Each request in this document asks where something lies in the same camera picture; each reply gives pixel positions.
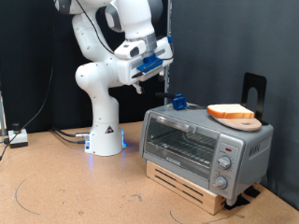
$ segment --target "bread slice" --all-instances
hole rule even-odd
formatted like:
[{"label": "bread slice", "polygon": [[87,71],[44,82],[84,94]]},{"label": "bread slice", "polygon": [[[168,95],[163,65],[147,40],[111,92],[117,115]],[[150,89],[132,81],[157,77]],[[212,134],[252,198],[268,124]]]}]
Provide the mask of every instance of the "bread slice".
[{"label": "bread slice", "polygon": [[242,105],[210,105],[206,112],[219,119],[254,119],[254,113]]}]

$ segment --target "wooden slat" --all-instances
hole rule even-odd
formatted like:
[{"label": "wooden slat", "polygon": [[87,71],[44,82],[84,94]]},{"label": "wooden slat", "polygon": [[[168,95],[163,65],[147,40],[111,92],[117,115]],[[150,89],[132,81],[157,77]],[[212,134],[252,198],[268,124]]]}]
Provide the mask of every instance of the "wooden slat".
[{"label": "wooden slat", "polygon": [[212,215],[215,215],[224,206],[225,199],[223,197],[195,185],[189,180],[175,175],[150,161],[148,161],[147,165],[147,176],[205,209]]}]

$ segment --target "brown table surface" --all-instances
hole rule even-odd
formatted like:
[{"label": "brown table surface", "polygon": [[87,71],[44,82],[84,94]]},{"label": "brown table surface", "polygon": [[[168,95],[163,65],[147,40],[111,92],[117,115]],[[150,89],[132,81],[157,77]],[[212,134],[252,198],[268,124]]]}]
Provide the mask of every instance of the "brown table surface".
[{"label": "brown table surface", "polygon": [[250,204],[212,216],[147,178],[141,126],[121,124],[128,147],[111,157],[86,154],[53,133],[30,133],[29,147],[8,148],[0,223],[299,223],[298,211],[261,185],[256,199],[246,197]]}]

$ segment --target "silver toaster oven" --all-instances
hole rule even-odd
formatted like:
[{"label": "silver toaster oven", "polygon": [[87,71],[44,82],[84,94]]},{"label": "silver toaster oven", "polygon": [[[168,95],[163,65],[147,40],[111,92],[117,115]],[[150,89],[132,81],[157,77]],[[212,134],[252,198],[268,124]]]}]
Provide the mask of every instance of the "silver toaster oven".
[{"label": "silver toaster oven", "polygon": [[219,124],[205,109],[164,105],[144,119],[140,155],[226,198],[237,196],[266,174],[273,127],[243,132]]}]

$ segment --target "control panel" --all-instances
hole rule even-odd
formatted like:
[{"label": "control panel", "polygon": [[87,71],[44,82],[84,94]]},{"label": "control panel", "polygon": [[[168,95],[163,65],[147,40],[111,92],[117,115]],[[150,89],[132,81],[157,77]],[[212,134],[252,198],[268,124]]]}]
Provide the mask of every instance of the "control panel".
[{"label": "control panel", "polygon": [[233,179],[236,172],[238,148],[221,143],[216,155],[217,164],[213,165],[214,171],[210,181],[216,191],[222,196],[228,196],[233,188]]}]

